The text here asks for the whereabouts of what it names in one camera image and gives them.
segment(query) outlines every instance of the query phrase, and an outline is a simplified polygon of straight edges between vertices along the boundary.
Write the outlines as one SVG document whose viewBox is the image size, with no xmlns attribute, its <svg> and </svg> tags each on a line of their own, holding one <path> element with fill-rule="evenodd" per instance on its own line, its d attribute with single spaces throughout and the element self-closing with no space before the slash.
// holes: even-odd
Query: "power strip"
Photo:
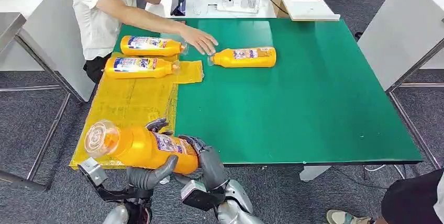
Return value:
<svg viewBox="0 0 444 224">
<path fill-rule="evenodd" d="M 257 14 L 259 11 L 259 6 L 256 5 L 253 8 L 250 7 L 241 7 L 239 3 L 234 3 L 233 1 L 222 1 L 218 3 L 216 6 L 218 11 L 226 11 L 226 12 L 238 12 L 238 13 L 248 13 L 248 14 Z"/>
</svg>

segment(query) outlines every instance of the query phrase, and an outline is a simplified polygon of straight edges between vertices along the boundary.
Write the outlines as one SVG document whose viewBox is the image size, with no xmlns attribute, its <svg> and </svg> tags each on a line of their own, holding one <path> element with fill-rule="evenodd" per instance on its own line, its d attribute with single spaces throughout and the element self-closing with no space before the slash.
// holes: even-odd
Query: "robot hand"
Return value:
<svg viewBox="0 0 444 224">
<path fill-rule="evenodd" d="M 149 122 L 145 127 L 149 131 L 159 132 L 163 127 L 167 126 L 168 122 L 166 118 L 158 118 L 154 121 Z M 172 135 L 172 131 L 162 132 L 164 135 Z M 161 167 L 150 170 L 139 167 L 127 167 L 126 176 L 128 178 L 128 183 L 137 188 L 144 190 L 153 189 L 158 183 L 164 178 L 168 177 L 177 165 L 178 157 L 176 155 L 171 155 L 166 160 L 165 164 Z"/>
<path fill-rule="evenodd" d="M 166 125 L 168 125 L 166 119 L 159 118 L 148 123 L 146 127 L 150 131 L 158 132 Z M 166 131 L 162 134 L 171 135 L 172 132 Z M 110 191 L 104 187 L 103 182 L 107 180 L 105 170 L 93 158 L 83 161 L 78 167 L 100 198 L 106 202 L 121 204 L 109 212 L 103 224 L 145 224 L 150 223 L 152 218 L 153 188 L 173 172 L 178 159 L 176 155 L 171 155 L 162 166 L 155 170 L 127 167 L 129 185 L 120 191 Z"/>
<path fill-rule="evenodd" d="M 196 180 L 174 174 L 176 180 L 185 184 L 181 190 L 182 202 L 202 210 L 213 208 L 220 224 L 263 224 L 252 214 L 253 205 L 243 187 L 228 178 L 217 151 L 200 138 L 178 137 L 193 146 L 203 172 Z"/>
</svg>

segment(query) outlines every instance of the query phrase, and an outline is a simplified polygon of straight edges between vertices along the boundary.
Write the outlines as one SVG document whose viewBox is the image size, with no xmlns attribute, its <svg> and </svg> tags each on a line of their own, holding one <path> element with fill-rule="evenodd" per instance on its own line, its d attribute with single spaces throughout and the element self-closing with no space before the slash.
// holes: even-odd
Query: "sneaker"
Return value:
<svg viewBox="0 0 444 224">
<path fill-rule="evenodd" d="M 328 210 L 327 221 L 330 224 L 369 224 L 370 217 L 355 217 L 347 212 L 339 210 Z"/>
</svg>

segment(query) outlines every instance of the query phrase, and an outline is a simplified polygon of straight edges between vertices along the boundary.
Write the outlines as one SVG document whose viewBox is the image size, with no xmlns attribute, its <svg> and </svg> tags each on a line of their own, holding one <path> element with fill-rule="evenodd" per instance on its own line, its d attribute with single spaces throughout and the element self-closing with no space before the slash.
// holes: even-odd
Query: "man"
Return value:
<svg viewBox="0 0 444 224">
<path fill-rule="evenodd" d="M 145 1 L 160 3 L 160 0 Z M 178 34 L 201 54 L 215 53 L 214 45 L 217 45 L 217 41 L 212 36 L 180 22 L 136 8 L 136 0 L 73 0 L 73 8 L 79 23 L 83 55 L 86 59 L 83 69 L 95 83 L 99 83 L 102 77 L 121 23 L 154 32 Z"/>
<path fill-rule="evenodd" d="M 329 210 L 330 224 L 443 224 L 443 169 L 393 183 L 381 201 L 381 217 L 358 218 L 345 211 Z"/>
</svg>

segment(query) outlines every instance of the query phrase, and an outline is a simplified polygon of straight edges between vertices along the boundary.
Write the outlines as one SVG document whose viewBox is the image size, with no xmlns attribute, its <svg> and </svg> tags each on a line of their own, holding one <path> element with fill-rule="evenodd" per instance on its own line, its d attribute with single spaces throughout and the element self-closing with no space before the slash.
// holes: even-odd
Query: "white shirt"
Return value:
<svg viewBox="0 0 444 224">
<path fill-rule="evenodd" d="M 83 55 L 86 60 L 104 57 L 112 52 L 120 32 L 118 19 L 96 7 L 98 0 L 73 0 L 79 23 Z M 127 6 L 136 7 L 136 0 L 122 0 Z"/>
</svg>

